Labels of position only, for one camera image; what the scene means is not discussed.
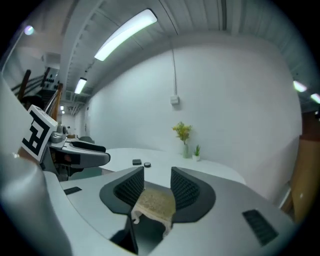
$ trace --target gray surface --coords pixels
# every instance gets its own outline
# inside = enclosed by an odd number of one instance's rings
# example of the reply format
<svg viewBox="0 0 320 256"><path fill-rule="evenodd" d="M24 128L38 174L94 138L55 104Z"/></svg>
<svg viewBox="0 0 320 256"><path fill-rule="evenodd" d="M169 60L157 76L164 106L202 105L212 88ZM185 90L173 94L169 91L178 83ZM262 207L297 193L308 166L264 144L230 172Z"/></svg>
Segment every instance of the gray surface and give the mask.
<svg viewBox="0 0 320 256"><path fill-rule="evenodd" d="M196 222L205 216L216 202L212 186L177 167L171 169L171 190L176 208L172 223Z"/></svg>
<svg viewBox="0 0 320 256"><path fill-rule="evenodd" d="M99 197L101 188L135 170L136 167L91 178L60 182L63 190L79 187L82 191L69 194L67 198L82 218L103 237L110 239L123 230L127 216L113 213Z"/></svg>
<svg viewBox="0 0 320 256"><path fill-rule="evenodd" d="M44 171L44 177L47 184L47 189L49 192L49 197L51 204L53 205L54 213L57 216L59 222L61 223L72 248L73 256L106 256L106 255L117 255L117 256L128 256L132 255L126 250L117 246L113 242L106 239L103 235L98 233L87 221L83 218L75 207L72 205L68 199L66 193L61 187L57 177L48 171ZM74 195L79 194L80 197L86 197L83 194L83 191L74 193ZM93 209L101 212L103 215L107 214L104 210L108 210L106 207L103 209ZM121 217L121 223L117 222L118 216ZM116 216L112 219L113 222L116 222L117 227L120 227L123 222L126 222L126 217L123 218L123 215Z"/></svg>
<svg viewBox="0 0 320 256"><path fill-rule="evenodd" d="M44 173L36 164L12 154L0 155L0 202L19 233L40 255L72 255Z"/></svg>
<svg viewBox="0 0 320 256"><path fill-rule="evenodd" d="M65 137L62 141L60 142L53 142L52 140L48 142L48 146L50 148L54 148L54 149L62 149L65 142L67 141L67 138Z"/></svg>
<svg viewBox="0 0 320 256"><path fill-rule="evenodd" d="M60 132L54 131L53 133L51 133L49 141L52 144L56 144L56 147L59 147L59 144L61 144L60 149L63 147L65 141L66 141L67 137Z"/></svg>
<svg viewBox="0 0 320 256"><path fill-rule="evenodd" d="M102 169L99 167L85 168L83 171L76 172L71 177L69 177L69 181L100 176L101 171ZM114 173L110 170L105 170L105 173L106 172L108 172L109 174ZM173 196L171 189L167 187L159 186L147 181L144 182L144 187L146 189L160 190L168 195ZM149 219L142 215L140 217L139 224L133 224L133 230L138 246L138 255L147 256L163 240L165 226L158 221Z"/></svg>
<svg viewBox="0 0 320 256"><path fill-rule="evenodd" d="M179 168L214 188L213 208L195 223L175 223L150 256L273 255L290 238L295 227L290 218L247 186L199 171ZM242 212L257 209L279 232L261 247Z"/></svg>
<svg viewBox="0 0 320 256"><path fill-rule="evenodd" d="M123 229L120 214L113 214L99 199L100 189L135 167L107 175L61 182L63 189L79 187L82 191L68 195L78 213L105 238ZM175 223L171 232L149 254L150 256L264 255L276 250L294 230L293 222L283 212L247 186L199 171L180 168L189 175L204 180L214 188L214 207L199 221ZM242 212L258 209L279 232L279 236L261 247Z"/></svg>

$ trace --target black pad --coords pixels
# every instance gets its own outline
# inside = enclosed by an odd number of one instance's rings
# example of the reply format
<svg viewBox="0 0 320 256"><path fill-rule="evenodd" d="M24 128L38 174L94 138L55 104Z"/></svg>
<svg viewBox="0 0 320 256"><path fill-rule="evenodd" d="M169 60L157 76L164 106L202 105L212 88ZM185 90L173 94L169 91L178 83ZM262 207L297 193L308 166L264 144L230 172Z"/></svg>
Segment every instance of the black pad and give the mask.
<svg viewBox="0 0 320 256"><path fill-rule="evenodd" d="M101 201L115 214L129 215L145 187L144 167L104 185L99 193Z"/></svg>
<svg viewBox="0 0 320 256"><path fill-rule="evenodd" d="M76 193L76 192L81 191L81 190L82 189L80 187L74 186L74 187L67 188L67 189L65 189L63 191L64 191L64 193L66 195L70 195L70 194Z"/></svg>
<svg viewBox="0 0 320 256"><path fill-rule="evenodd" d="M104 146L99 146L83 141L72 141L71 142L72 146L78 149L84 149L84 150L92 150L92 151L98 151L98 152L106 152L106 148Z"/></svg>
<svg viewBox="0 0 320 256"><path fill-rule="evenodd" d="M214 189L177 167L171 168L171 190L176 212L172 223L189 223L200 220L216 202Z"/></svg>
<svg viewBox="0 0 320 256"><path fill-rule="evenodd" d="M132 160L132 164L133 164L134 166L139 166L139 165L141 165L141 159L133 159L133 160Z"/></svg>

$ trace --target white wall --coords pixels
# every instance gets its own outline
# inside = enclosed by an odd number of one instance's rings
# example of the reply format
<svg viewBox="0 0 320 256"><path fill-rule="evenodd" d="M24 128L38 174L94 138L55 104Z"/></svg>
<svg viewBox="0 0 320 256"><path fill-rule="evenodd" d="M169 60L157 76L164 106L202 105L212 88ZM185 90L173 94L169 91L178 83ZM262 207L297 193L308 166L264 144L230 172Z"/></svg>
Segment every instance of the white wall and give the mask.
<svg viewBox="0 0 320 256"><path fill-rule="evenodd" d="M180 105L170 105L172 53L157 46L149 50L157 55L101 84L89 103L90 136L107 149L181 153L172 127L183 121L193 126L191 150L200 144L202 159L235 169L273 201L291 177L302 131L298 95L280 52L258 38L221 33L176 37L173 45Z"/></svg>
<svg viewBox="0 0 320 256"><path fill-rule="evenodd" d="M75 130L75 117L70 114L63 114L61 117L61 124L65 127L70 126L68 129L69 134L77 134Z"/></svg>
<svg viewBox="0 0 320 256"><path fill-rule="evenodd" d="M0 152L17 153L33 121L0 72Z"/></svg>
<svg viewBox="0 0 320 256"><path fill-rule="evenodd" d="M4 67L3 78L12 88L22 82L27 70L31 70L30 79L38 77L45 73L45 64L25 50L15 49Z"/></svg>
<svg viewBox="0 0 320 256"><path fill-rule="evenodd" d="M78 135L78 137L82 137L82 136L86 136L86 131L85 131L85 127L86 127L86 109L87 106L83 106L80 111L78 112L78 114L75 116L74 118L74 123L75 123L75 134Z"/></svg>

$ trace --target wall outlet box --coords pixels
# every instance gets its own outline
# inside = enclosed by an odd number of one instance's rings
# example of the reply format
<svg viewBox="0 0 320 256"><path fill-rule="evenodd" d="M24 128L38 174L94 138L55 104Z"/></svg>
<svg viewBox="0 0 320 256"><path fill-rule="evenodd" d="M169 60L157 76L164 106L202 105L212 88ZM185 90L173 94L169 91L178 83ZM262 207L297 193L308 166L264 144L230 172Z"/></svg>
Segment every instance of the wall outlet box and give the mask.
<svg viewBox="0 0 320 256"><path fill-rule="evenodd" d="M178 95L171 96L170 103L171 103L171 105L178 105L179 104L179 96Z"/></svg>

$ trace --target small black object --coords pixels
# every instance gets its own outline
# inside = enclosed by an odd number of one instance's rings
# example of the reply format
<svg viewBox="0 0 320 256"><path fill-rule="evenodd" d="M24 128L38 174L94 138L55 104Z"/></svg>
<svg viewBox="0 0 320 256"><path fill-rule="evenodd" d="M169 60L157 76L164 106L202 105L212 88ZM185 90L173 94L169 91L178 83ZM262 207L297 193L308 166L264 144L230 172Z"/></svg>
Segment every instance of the small black object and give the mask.
<svg viewBox="0 0 320 256"><path fill-rule="evenodd" d="M78 191L81 191L82 189L78 186L74 186L74 187L70 187L70 188L67 188L64 190L64 193L66 195L70 195L70 194L73 194L73 193L76 193Z"/></svg>
<svg viewBox="0 0 320 256"><path fill-rule="evenodd" d="M139 166L139 165L141 165L141 159L133 159L133 160L132 160L132 164L133 164L134 166Z"/></svg>

